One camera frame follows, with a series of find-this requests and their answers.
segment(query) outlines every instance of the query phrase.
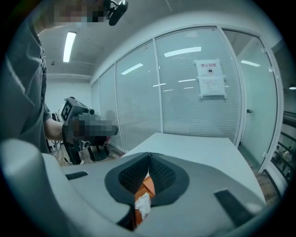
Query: window blinds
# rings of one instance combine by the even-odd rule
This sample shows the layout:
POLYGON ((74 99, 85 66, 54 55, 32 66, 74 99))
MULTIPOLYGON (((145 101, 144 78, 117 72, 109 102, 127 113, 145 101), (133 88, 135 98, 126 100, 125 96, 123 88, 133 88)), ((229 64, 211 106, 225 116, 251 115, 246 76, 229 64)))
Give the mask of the window blinds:
POLYGON ((160 103, 152 42, 116 63, 117 107, 123 144, 129 151, 160 132, 160 103))
POLYGON ((237 69, 216 28, 178 31, 155 40, 160 70, 164 133, 228 137, 235 143, 241 119, 237 69), (227 97, 199 97, 193 60, 219 59, 227 97))
MULTIPOLYGON (((112 121, 113 125, 118 126, 118 117, 116 110, 116 97, 115 97, 115 78, 114 78, 114 65, 102 74, 99 78, 99 100, 101 107, 101 118, 103 120, 112 121)), ((123 149, 121 141, 120 130, 117 135, 112 136, 110 144, 123 149)))

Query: white wall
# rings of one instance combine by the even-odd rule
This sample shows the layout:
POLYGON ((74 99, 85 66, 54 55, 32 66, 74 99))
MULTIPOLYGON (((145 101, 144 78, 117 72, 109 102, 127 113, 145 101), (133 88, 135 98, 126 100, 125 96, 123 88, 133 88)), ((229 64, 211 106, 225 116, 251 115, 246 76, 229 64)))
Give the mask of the white wall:
POLYGON ((65 104, 64 98, 74 96, 77 100, 88 107, 92 107, 91 88, 89 80, 58 80, 48 79, 45 94, 45 103, 51 112, 56 112, 61 105, 65 104))
POLYGON ((93 84, 107 67, 135 46, 156 35, 181 27, 214 24, 245 28, 260 34, 270 47, 273 47, 282 38, 273 23, 250 1, 212 0, 208 3, 204 0, 196 0, 192 2, 193 5, 188 6, 188 11, 172 13, 168 17, 144 25, 136 34, 124 40, 103 62, 97 62, 90 83, 93 84))

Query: white table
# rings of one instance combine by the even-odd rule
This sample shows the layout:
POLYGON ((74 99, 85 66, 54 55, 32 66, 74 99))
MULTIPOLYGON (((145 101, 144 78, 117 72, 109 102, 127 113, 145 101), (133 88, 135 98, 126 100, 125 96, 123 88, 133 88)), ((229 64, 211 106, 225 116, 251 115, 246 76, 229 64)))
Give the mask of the white table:
POLYGON ((155 152, 212 166, 251 190, 265 203, 259 183, 244 157, 228 138, 155 133, 125 154, 155 152))

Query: white paper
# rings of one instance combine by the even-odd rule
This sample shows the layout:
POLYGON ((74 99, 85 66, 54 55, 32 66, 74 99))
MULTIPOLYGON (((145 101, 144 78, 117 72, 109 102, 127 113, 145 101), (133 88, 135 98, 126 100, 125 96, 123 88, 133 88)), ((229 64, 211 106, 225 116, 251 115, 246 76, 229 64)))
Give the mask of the white paper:
POLYGON ((199 77, 198 80, 201 98, 207 95, 226 95, 223 77, 199 77))
POLYGON ((220 60, 195 60, 194 62, 197 67, 200 97, 209 95, 223 95, 226 97, 220 60))

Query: door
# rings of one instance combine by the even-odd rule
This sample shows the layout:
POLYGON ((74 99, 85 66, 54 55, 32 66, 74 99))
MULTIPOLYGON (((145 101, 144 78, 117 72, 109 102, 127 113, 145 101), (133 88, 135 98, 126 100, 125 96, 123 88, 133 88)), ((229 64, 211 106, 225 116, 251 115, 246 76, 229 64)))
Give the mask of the door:
POLYGON ((277 90, 269 57, 260 39, 224 31, 240 64, 247 101, 247 117, 241 145, 258 168, 267 154, 277 117, 277 90))

